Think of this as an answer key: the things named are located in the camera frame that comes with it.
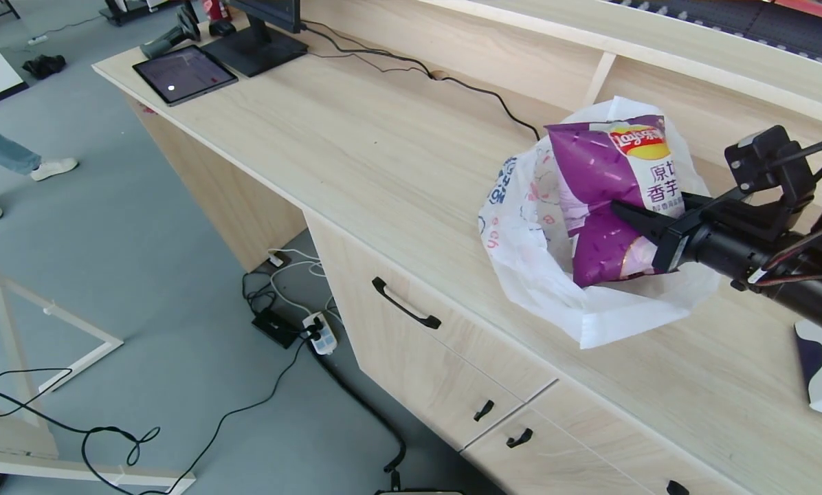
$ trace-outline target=conveyor belt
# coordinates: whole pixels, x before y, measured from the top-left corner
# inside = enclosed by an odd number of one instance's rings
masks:
[[[608,0],[743,36],[822,63],[822,18],[766,2]]]

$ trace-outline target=gray floor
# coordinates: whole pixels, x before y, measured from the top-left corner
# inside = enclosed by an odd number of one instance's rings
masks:
[[[98,0],[13,0],[21,21],[0,19],[0,47],[96,15]],[[46,413],[79,427],[144,433],[140,465],[180,470],[232,408],[260,400],[291,354],[250,326],[239,295],[242,269],[121,94],[91,63],[156,37],[173,24],[160,12],[122,28],[104,20],[49,34],[32,50],[62,54],[66,70],[0,103],[0,131],[50,157],[76,156],[68,175],[34,183],[0,168],[0,270],[126,339],[121,350],[44,400]],[[19,65],[29,54],[7,52]],[[293,247],[310,252],[307,235]],[[323,307],[323,279],[299,267],[280,280],[289,297]],[[22,300],[14,309],[31,366],[62,366],[96,342]],[[298,313],[286,312],[298,317]],[[405,485],[501,493],[355,366],[346,339],[333,359],[401,426]],[[0,371],[5,370],[0,345]],[[36,377],[41,382],[44,377]],[[4,391],[11,382],[0,382]],[[80,460],[78,435],[52,428],[61,454]],[[121,463],[123,439],[91,442],[95,463]],[[395,454],[388,433],[337,388],[306,353],[276,398],[235,416],[195,472],[199,493],[369,495]],[[104,495],[92,482],[13,478],[5,495]]]

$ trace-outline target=tablet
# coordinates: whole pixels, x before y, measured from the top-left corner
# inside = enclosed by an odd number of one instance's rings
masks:
[[[133,68],[169,107],[237,82],[237,76],[195,45],[137,63]]]

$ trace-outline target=monitor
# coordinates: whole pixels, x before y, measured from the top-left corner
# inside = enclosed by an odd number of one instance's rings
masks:
[[[307,53],[307,45],[266,25],[301,32],[301,0],[223,0],[247,13],[249,27],[203,46],[244,76],[257,76]]]

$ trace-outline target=purple chip bag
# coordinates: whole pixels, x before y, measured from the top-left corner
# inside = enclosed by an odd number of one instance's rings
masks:
[[[685,211],[665,117],[546,127],[558,175],[561,209],[573,243],[573,281],[580,287],[652,274],[656,247],[610,210],[610,201],[679,217]]]

